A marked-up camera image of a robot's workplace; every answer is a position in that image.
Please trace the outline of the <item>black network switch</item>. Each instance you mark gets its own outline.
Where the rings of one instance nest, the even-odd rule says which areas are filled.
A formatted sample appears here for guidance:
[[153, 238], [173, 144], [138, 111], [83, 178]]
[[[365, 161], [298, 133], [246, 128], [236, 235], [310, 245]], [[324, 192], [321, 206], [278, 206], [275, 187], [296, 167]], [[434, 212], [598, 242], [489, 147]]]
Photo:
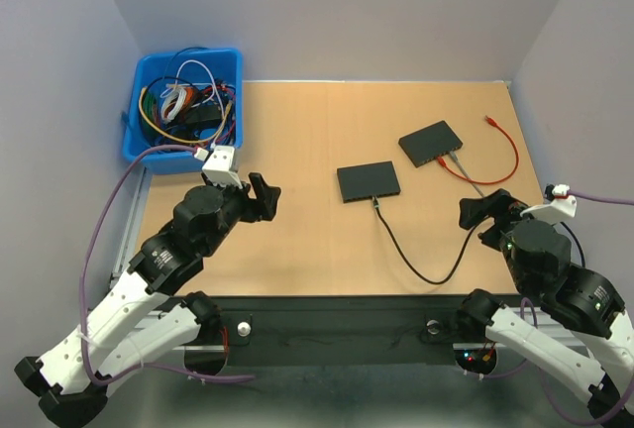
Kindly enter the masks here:
[[463, 142], [446, 121], [439, 121], [398, 140], [398, 144], [415, 167], [420, 167], [450, 152]]
[[401, 192], [391, 160], [339, 167], [336, 175], [344, 203], [394, 196]]

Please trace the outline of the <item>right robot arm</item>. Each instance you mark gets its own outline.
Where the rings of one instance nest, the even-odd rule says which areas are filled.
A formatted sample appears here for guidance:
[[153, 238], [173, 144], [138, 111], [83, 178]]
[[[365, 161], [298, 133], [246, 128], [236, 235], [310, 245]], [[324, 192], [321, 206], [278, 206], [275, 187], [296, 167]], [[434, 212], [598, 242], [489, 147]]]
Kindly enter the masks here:
[[555, 228], [577, 213], [569, 187], [549, 186], [545, 202], [533, 206], [504, 189], [464, 198], [459, 206], [464, 230], [493, 221], [481, 242], [501, 252], [518, 293], [568, 330], [589, 354], [584, 357], [543, 333], [483, 289], [473, 290], [458, 309], [459, 333], [499, 343], [555, 378], [585, 404], [591, 415], [587, 426], [632, 426], [633, 323], [615, 286], [575, 264], [571, 241]]

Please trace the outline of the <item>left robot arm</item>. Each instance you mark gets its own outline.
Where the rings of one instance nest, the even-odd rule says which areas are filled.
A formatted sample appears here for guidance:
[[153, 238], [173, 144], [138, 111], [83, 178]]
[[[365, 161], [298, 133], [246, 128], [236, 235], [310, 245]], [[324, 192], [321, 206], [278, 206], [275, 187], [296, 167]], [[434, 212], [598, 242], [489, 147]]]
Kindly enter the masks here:
[[239, 222], [270, 221], [280, 188], [257, 172], [246, 182], [205, 179], [173, 209], [172, 218], [147, 239], [108, 295], [82, 309], [76, 329], [38, 357], [14, 368], [57, 427], [84, 427], [129, 376], [154, 367], [171, 349], [225, 337], [218, 306], [202, 291], [190, 293], [152, 326], [135, 328], [203, 269]]

